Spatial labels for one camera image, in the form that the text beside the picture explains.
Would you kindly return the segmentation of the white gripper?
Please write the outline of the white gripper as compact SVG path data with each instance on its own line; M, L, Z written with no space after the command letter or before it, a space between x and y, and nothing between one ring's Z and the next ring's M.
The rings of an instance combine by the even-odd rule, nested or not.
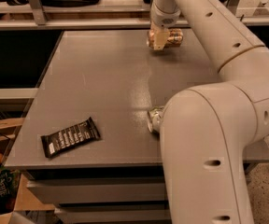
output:
M154 50L163 50L169 38L167 28L174 26L180 15L180 9L175 7L172 12L159 8L156 2L152 3L150 11L151 24L149 30L149 46Z

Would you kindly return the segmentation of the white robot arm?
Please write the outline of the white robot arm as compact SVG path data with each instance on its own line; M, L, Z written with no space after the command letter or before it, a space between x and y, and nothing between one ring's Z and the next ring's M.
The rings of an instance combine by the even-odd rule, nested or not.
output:
M254 224L243 151L269 134L269 48L219 0L153 0L154 29L183 16L221 78L165 105L160 142L173 224Z

